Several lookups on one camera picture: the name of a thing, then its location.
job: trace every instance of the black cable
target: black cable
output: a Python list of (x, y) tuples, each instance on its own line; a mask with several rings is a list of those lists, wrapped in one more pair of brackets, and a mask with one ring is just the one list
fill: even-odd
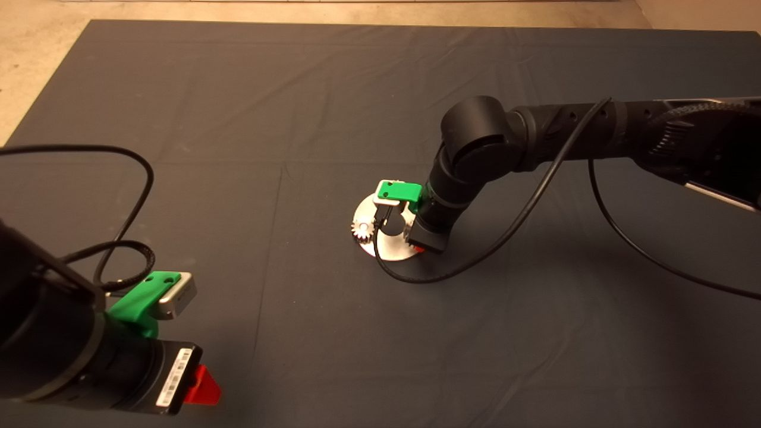
[(560, 148), (560, 151), (558, 152), (558, 155), (555, 157), (555, 160), (552, 161), (552, 164), (547, 169), (547, 172), (544, 174), (544, 177), (542, 177), (542, 180), (539, 182), (539, 185), (537, 186), (537, 189), (533, 192), (531, 195), (531, 198), (526, 202), (526, 205), (521, 210), (521, 212), (518, 213), (517, 217), (513, 222), (510, 224), (510, 227), (508, 228), (505, 233), (502, 234), (502, 236), (497, 239), (497, 241), (494, 242), (489, 248), (486, 249), (483, 253), (481, 253), (479, 256), (474, 257), (472, 260), (469, 260), (468, 262), (462, 264), (461, 266), (455, 268), (454, 270), (451, 270), (450, 272), (433, 276), (430, 278), (413, 278), (411, 276), (404, 276), (400, 275), (394, 271), (392, 271), (388, 265), (386, 265), (386, 262), (381, 258), (380, 252), (378, 251), (378, 234), (381, 231), (381, 225), (383, 225), (386, 220), (388, 220), (391, 209), (387, 209), (385, 213), (382, 213), (382, 208), (379, 208), (378, 211), (376, 211), (376, 218), (374, 220), (374, 226), (375, 226), (375, 233), (373, 234), (373, 249), (375, 250), (375, 260), (377, 260), (378, 265), (385, 273), (387, 273), (389, 276), (391, 276), (394, 279), (397, 279), (399, 281), (402, 281), (404, 283), (411, 283), (411, 284), (429, 284), (429, 283), (437, 283), (439, 281), (443, 281), (445, 279), (450, 279), (453, 276), (456, 276), (462, 272), (465, 272), (466, 270), (470, 269), (471, 267), (476, 266), (477, 264), (484, 261), (487, 257), (494, 254), (499, 248), (502, 247), (502, 245), (505, 245), (507, 241), (512, 238), (512, 236), (517, 232), (517, 230), (520, 228), (521, 225), (526, 221), (526, 218), (529, 214), (531, 214), (531, 211), (533, 208), (537, 205), (539, 202), (539, 199), (544, 194), (544, 191), (546, 190), (547, 186), (549, 185), (549, 182), (552, 181), (552, 179), (555, 177), (555, 173), (558, 171), (558, 168), (560, 167), (560, 164), (563, 163), (565, 160), (565, 157), (568, 155), (568, 151), (571, 150), (571, 147), (576, 143), (576, 140), (578, 140), (578, 137), (581, 135), (582, 132), (587, 128), (587, 125), (592, 121), (593, 118), (602, 110), (603, 107), (605, 107), (606, 104), (610, 102), (610, 97), (606, 97), (603, 100), (600, 100), (595, 104), (581, 119), (581, 121), (578, 123), (576, 128), (573, 130), (570, 136), (568, 136), (568, 139), (565, 141), (563, 146)]
[(145, 267), (143, 268), (143, 270), (140, 271), (140, 273), (137, 273), (136, 275), (133, 275), (126, 279), (120, 279), (119, 281), (116, 281), (116, 285), (118, 286), (121, 286), (122, 284), (135, 285), (136, 283), (139, 283), (140, 281), (142, 281), (143, 278), (145, 278), (149, 273), (151, 273), (151, 269), (153, 269), (153, 265), (156, 263), (156, 255), (154, 254), (153, 250), (146, 244), (143, 244), (142, 242), (130, 241), (130, 240), (108, 241), (108, 242), (101, 242), (100, 244), (91, 245), (90, 247), (83, 248), (79, 251), (76, 251), (74, 253), (67, 254), (64, 257), (61, 257), (61, 261), (65, 264), (70, 264), (70, 263), (74, 263), (75, 261), (92, 257), (95, 254), (102, 253), (103, 251), (113, 251), (116, 248), (131, 248), (135, 251), (138, 251), (140, 254), (143, 255), (143, 257), (145, 257)]
[[(135, 202), (135, 205), (132, 207), (132, 210), (127, 215), (126, 220), (124, 221), (122, 226), (119, 228), (119, 231), (116, 233), (116, 236), (112, 240), (112, 242), (120, 241), (122, 238), (124, 238), (124, 234), (127, 233), (129, 226), (132, 225), (132, 222), (135, 221), (135, 217), (137, 217), (138, 213), (140, 212), (140, 209), (145, 203), (145, 200), (148, 198), (148, 195), (151, 192), (151, 187), (153, 187), (153, 180), (154, 180), (153, 168), (151, 168), (151, 165), (148, 163), (148, 161), (145, 160), (145, 158), (133, 152), (132, 150), (128, 150), (122, 147), (116, 147), (112, 145), (45, 144), (45, 145), (24, 145), (19, 147), (0, 148), (0, 156), (22, 155), (22, 154), (28, 154), (28, 153), (69, 153), (69, 152), (95, 152), (95, 153), (100, 152), (100, 153), (113, 153), (117, 155), (122, 155), (128, 158), (134, 159), (143, 167), (143, 169), (145, 169), (145, 185), (143, 186), (143, 190), (140, 193), (140, 196), (138, 197), (137, 201)], [(113, 253), (113, 249), (114, 248), (107, 248), (104, 250), (106, 252), (100, 258), (100, 261), (95, 267), (95, 272), (93, 274), (93, 284), (95, 286), (99, 286), (100, 288), (106, 291), (116, 291), (119, 289), (125, 289), (139, 282), (139, 281), (137, 282), (133, 281), (133, 283), (130, 283), (130, 281), (128, 280), (120, 280), (120, 281), (111, 281), (108, 283), (103, 283), (103, 280), (102, 280), (103, 270), (105, 269), (106, 263), (108, 263), (108, 260), (110, 259), (111, 254)]]
[(610, 212), (608, 212), (608, 208), (605, 207), (605, 203), (603, 202), (603, 197), (600, 195), (600, 188), (597, 186), (597, 176), (594, 173), (594, 160), (589, 159), (587, 163), (588, 169), (589, 169), (589, 181), (592, 185), (592, 193), (594, 193), (594, 199), (597, 201), (597, 206), (600, 207), (600, 211), (603, 213), (603, 217), (605, 217), (605, 220), (608, 222), (610, 227), (613, 228), (613, 230), (618, 234), (621, 239), (624, 240), (625, 243), (627, 243), (628, 246), (631, 248), (634, 248), (635, 251), (640, 253), (644, 258), (648, 259), (649, 261), (656, 264), (658, 267), (665, 269), (671, 273), (673, 273), (676, 276), (679, 276), (681, 278), (687, 279), (688, 281), (692, 281), (696, 284), (699, 284), (701, 286), (706, 286), (711, 289), (716, 289), (723, 292), (728, 292), (730, 294), (734, 295), (741, 295), (743, 297), (747, 297), (749, 299), (755, 299), (755, 300), (761, 300), (761, 294), (756, 292), (751, 292), (743, 289), (735, 289), (730, 286), (725, 286), (723, 284), (714, 283), (713, 281), (709, 281), (707, 279), (699, 278), (694, 275), (690, 275), (689, 273), (683, 272), (682, 270), (677, 269), (676, 267), (672, 267), (671, 265), (665, 264), (664, 262), (656, 259), (652, 255), (650, 255), (647, 251), (645, 251), (642, 247), (637, 245), (632, 239), (618, 226), (615, 220), (613, 220), (613, 217), (610, 215)]

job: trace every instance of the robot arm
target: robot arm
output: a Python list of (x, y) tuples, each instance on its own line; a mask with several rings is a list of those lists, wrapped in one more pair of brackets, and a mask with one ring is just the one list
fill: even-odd
[[(631, 158), (659, 177), (736, 206), (761, 209), (759, 99), (611, 101), (567, 160)], [(492, 97), (452, 107), (407, 238), (437, 253), (483, 186), (552, 161), (592, 104), (516, 107)]]
[(105, 311), (102, 289), (0, 222), (0, 398), (149, 414), (215, 404), (202, 349), (156, 338), (191, 278), (154, 272)]

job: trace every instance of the metal gear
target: metal gear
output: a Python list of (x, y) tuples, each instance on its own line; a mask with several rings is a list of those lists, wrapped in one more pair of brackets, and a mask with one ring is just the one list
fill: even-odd
[(375, 233), (372, 219), (360, 218), (352, 222), (352, 235), (360, 244), (367, 244)]

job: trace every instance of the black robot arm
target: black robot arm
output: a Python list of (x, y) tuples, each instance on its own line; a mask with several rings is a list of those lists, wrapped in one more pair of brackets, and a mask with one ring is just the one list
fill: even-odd
[[(611, 101), (566, 160), (631, 158), (674, 183), (758, 210), (761, 113), (757, 98)], [(552, 161), (593, 104), (516, 107), (461, 101), (441, 121), (442, 144), (423, 186), (408, 242), (441, 253), (463, 211), (489, 181)]]

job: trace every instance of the concrete floor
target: concrete floor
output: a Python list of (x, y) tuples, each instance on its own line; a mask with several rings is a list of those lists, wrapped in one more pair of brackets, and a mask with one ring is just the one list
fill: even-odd
[(0, 0), (3, 23), (0, 145), (8, 140), (90, 19), (758, 30), (761, 24), (754, 21), (761, 13), (761, 5), (757, 3), (757, 0), (412, 4)]

